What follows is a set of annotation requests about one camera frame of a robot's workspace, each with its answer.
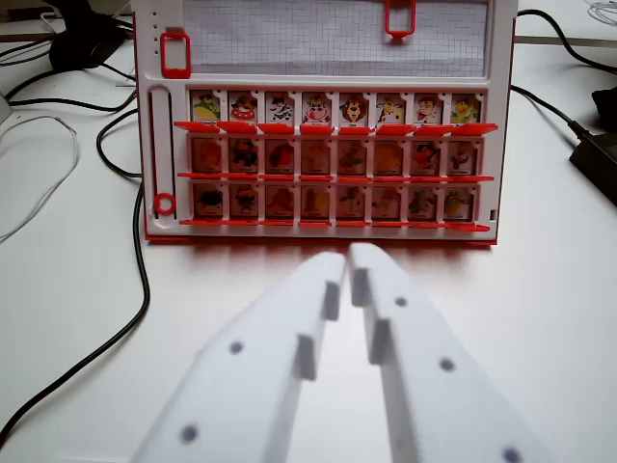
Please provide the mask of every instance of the black object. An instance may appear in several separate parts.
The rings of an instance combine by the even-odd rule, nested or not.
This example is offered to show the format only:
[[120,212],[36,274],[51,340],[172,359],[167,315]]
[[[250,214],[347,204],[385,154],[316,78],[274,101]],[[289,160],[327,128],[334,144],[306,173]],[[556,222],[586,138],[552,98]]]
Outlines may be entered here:
[[598,90],[591,94],[594,98],[602,124],[609,130],[617,130],[617,87],[610,90]]
[[617,205],[617,133],[582,140],[570,156],[570,162]]
[[88,0],[46,0],[46,3],[60,11],[67,27],[55,37],[49,49],[49,61],[56,70],[95,68],[130,37],[130,24],[95,13]]

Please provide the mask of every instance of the cartoon character card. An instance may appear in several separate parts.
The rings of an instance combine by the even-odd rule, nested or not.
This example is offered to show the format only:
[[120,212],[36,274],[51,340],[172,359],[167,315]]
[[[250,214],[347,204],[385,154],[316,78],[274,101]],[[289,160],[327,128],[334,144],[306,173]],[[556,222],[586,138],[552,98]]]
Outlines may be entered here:
[[193,215],[196,219],[223,217],[223,187],[214,183],[193,183]]
[[371,217],[373,220],[400,220],[401,194],[394,186],[373,187]]
[[266,140],[266,174],[293,174],[293,151],[286,140]]
[[416,94],[414,123],[442,123],[443,101],[437,94]]
[[340,94],[339,103],[341,127],[366,127],[368,104],[362,94]]
[[338,164],[336,173],[340,176],[366,175],[366,147],[358,140],[338,141]]
[[448,188],[443,201],[444,220],[471,220],[473,195],[468,188]]
[[208,138],[192,139],[191,161],[193,172],[218,174],[221,172],[221,145]]
[[338,186],[336,219],[364,220],[364,193],[359,186]]
[[325,185],[302,187],[302,210],[300,216],[306,220],[328,220],[330,217],[330,189]]
[[258,211],[258,192],[251,185],[229,186],[229,216],[236,218],[256,218]]
[[210,90],[191,91],[191,120],[215,124],[221,120],[221,100]]
[[428,187],[409,189],[409,220],[432,221],[437,217],[437,195]]
[[448,144],[447,174],[449,176],[472,176],[475,171],[477,150],[472,142]]
[[379,123],[405,123],[405,100],[399,94],[377,94]]
[[437,142],[413,142],[412,176],[436,176],[440,168],[440,153]]
[[229,120],[257,123],[257,100],[251,92],[229,92]]
[[305,176],[330,174],[330,147],[323,140],[303,140],[300,148],[300,171]]
[[293,125],[294,105],[287,92],[266,92],[266,122]]
[[403,149],[396,142],[375,142],[373,174],[383,177],[403,175]]
[[480,101],[475,95],[452,96],[451,123],[477,123],[480,121]]
[[257,173],[258,149],[253,140],[244,138],[229,139],[229,171]]
[[332,102],[324,93],[305,92],[302,94],[302,123],[330,125],[332,123]]
[[286,185],[266,185],[266,219],[293,219],[293,189]]

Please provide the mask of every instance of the black cable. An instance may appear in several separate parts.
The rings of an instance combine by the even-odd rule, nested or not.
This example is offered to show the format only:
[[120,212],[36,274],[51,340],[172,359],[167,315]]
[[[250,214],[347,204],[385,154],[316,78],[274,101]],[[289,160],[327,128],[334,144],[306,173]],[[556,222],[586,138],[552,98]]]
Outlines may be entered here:
[[136,79],[135,77],[133,77],[132,75],[125,74],[124,72],[122,72],[122,71],[120,71],[120,70],[117,70],[116,68],[112,68],[111,66],[109,66],[109,65],[108,65],[108,64],[106,64],[106,63],[101,63],[100,65],[101,65],[101,66],[103,66],[104,68],[108,68],[109,70],[112,70],[112,71],[113,71],[113,72],[115,72],[116,74],[119,74],[119,75],[121,75],[122,77],[124,77],[124,78],[126,78],[126,79],[132,80],[133,82],[135,82],[135,81],[137,80],[137,79]]
[[522,89],[521,87],[518,87],[516,85],[511,85],[510,89],[513,90],[514,92],[517,92],[518,94],[524,95],[527,98],[535,101],[536,103],[538,103],[540,106],[544,106],[545,108],[547,108],[549,111],[552,111],[553,113],[555,113],[557,116],[559,116],[561,119],[563,119],[566,123],[573,123],[574,121],[572,119],[570,119],[568,116],[566,116],[564,113],[562,113],[561,111],[559,111],[557,108],[555,108],[552,104],[548,104],[546,103],[543,99],[541,99],[540,97],[534,95],[532,92],[530,92],[529,90],[525,90]]
[[578,53],[576,53],[573,50],[573,48],[570,46],[570,44],[568,43],[568,39],[566,39],[566,36],[564,35],[563,31],[559,27],[559,24],[557,24],[557,21],[555,21],[552,18],[552,16],[550,16],[550,14],[545,13],[542,10],[520,10],[517,14],[517,16],[527,16],[527,15],[540,16],[544,20],[546,20],[555,30],[555,32],[557,33],[557,36],[559,36],[559,38],[561,39],[563,46],[566,48],[566,51],[568,51],[568,53],[570,53],[570,55],[573,58],[581,61],[585,65],[591,66],[592,68],[601,69],[601,70],[605,70],[606,72],[612,72],[612,73],[617,72],[617,67],[615,66],[603,65],[602,63],[597,63],[588,58],[585,58],[584,56],[580,56]]
[[139,217],[140,210],[142,206],[142,201],[144,199],[144,185],[140,184],[139,190],[137,192],[137,198],[135,200],[135,206],[133,207],[133,247],[135,249],[135,259],[137,260],[137,267],[139,269],[139,276],[142,281],[142,288],[144,289],[144,302],[142,302],[142,307],[137,311],[135,316],[128,322],[124,327],[119,330],[112,338],[102,344],[97,350],[91,353],[89,356],[78,362],[74,367],[72,367],[65,374],[60,376],[56,381],[51,383],[45,389],[40,391],[30,400],[28,400],[24,405],[17,410],[14,415],[9,419],[9,421],[5,424],[0,431],[0,449],[4,447],[9,436],[11,435],[11,431],[14,426],[19,422],[19,420],[28,413],[35,405],[37,405],[40,401],[46,398],[48,395],[52,394],[62,385],[64,385],[70,378],[72,378],[75,374],[77,374],[82,368],[91,363],[94,359],[99,357],[102,353],[108,350],[111,346],[113,346],[116,342],[121,340],[127,333],[133,330],[139,323],[144,319],[146,313],[148,312],[148,307],[150,304],[150,286],[148,282],[148,274],[146,273],[146,266],[144,265],[144,256],[142,255],[142,246],[139,236]]
[[123,177],[139,178],[142,175],[128,172],[125,169],[118,167],[112,161],[110,161],[109,158],[103,152],[102,142],[103,142],[103,138],[105,137],[105,134],[112,127],[116,126],[120,121],[123,121],[127,117],[131,116],[132,114],[136,114],[136,113],[137,113],[137,109],[131,109],[130,111],[127,111],[126,113],[122,114],[118,118],[115,118],[113,121],[105,125],[103,129],[100,132],[98,132],[98,135],[96,136],[96,150],[98,151],[98,155],[100,156],[101,160],[108,168],[110,168],[112,171],[114,171],[119,176],[123,176]]
[[40,39],[39,41],[31,41],[29,43],[26,43],[25,45],[20,45],[20,46],[16,46],[15,48],[11,48],[9,50],[5,50],[3,52],[0,52],[0,58],[2,58],[3,56],[6,55],[10,55],[11,53],[15,53],[15,51],[19,51],[19,50],[25,50],[26,48],[31,48],[33,46],[37,46],[45,41],[51,41],[50,38],[46,38],[46,39]]
[[126,106],[130,104],[130,102],[135,99],[137,96],[137,91],[133,91],[133,93],[126,99],[126,101],[118,106],[99,106],[97,104],[85,103],[83,101],[76,101],[74,99],[64,99],[64,98],[32,98],[32,99],[22,99],[20,101],[9,101],[11,106],[25,106],[27,104],[39,104],[39,103],[61,103],[61,104],[70,104],[73,106],[80,106],[82,108],[94,109],[95,111],[103,111],[106,113],[118,113]]

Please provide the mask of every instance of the red plastic frame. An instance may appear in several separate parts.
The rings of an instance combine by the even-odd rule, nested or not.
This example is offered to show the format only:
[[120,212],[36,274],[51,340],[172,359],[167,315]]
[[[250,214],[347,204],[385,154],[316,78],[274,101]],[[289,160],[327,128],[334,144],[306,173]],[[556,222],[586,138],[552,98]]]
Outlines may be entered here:
[[[167,40],[186,41],[186,68],[168,68],[165,65]],[[184,32],[164,32],[161,34],[161,73],[166,79],[188,79],[191,77],[191,38]]]
[[390,34],[395,39],[403,39],[410,36],[416,30],[416,0],[410,0],[410,10],[412,11],[412,28],[407,31],[392,31],[389,28],[389,4],[390,0],[386,0],[386,33]]

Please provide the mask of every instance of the gripper jaw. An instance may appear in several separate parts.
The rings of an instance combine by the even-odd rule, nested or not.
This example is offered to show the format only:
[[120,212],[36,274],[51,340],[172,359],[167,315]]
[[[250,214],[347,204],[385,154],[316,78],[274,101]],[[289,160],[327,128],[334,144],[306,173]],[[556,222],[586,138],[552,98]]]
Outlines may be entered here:
[[393,463],[550,463],[442,315],[380,248],[353,244],[352,303],[382,373]]
[[313,257],[211,340],[133,462],[282,463],[344,269],[343,255]]

